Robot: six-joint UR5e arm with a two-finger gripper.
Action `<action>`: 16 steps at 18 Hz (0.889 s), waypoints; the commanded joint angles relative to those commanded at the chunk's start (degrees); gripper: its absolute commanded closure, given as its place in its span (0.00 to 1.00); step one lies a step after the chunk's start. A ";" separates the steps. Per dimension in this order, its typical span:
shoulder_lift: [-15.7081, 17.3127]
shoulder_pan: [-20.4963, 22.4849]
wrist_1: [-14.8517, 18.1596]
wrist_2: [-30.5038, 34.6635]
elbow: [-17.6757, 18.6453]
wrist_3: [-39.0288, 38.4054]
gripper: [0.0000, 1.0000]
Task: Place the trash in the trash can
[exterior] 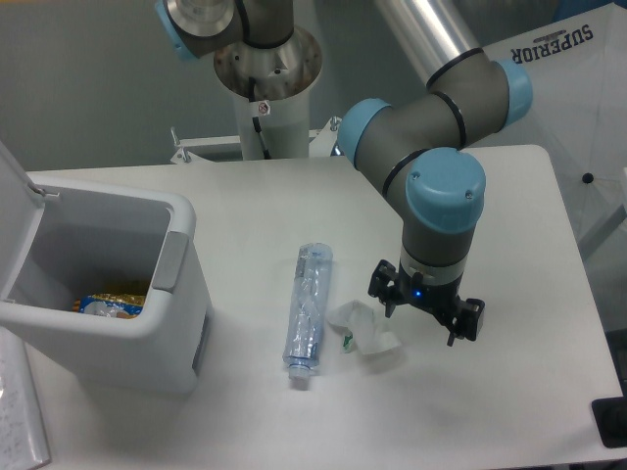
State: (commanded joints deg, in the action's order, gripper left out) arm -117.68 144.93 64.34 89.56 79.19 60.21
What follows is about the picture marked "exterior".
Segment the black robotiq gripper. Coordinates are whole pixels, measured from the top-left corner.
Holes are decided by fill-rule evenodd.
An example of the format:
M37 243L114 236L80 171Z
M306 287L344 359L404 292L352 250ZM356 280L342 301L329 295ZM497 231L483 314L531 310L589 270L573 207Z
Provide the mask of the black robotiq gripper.
M411 277L400 267L382 259L371 274L367 292L384 305L390 318L396 306L410 305L439 317L449 331L447 346L456 339L475 342L482 328L485 303L480 299L458 297L461 276L442 285L428 285L421 275Z

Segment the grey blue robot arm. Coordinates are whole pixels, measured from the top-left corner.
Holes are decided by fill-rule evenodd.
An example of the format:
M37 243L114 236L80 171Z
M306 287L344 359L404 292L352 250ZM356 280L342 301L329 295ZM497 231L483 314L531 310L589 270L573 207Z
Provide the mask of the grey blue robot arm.
M396 108L355 104L337 144L403 223L398 264L374 269L368 287L387 312L409 305L431 314L451 340L477 338L484 303L458 294L486 175L467 147L523 118L533 100L525 69L490 60L449 1L377 5L427 93ZM290 1L160 1L157 14L176 54L212 56L233 97L247 160L304 157L309 113L295 102L322 64L316 40L294 21Z

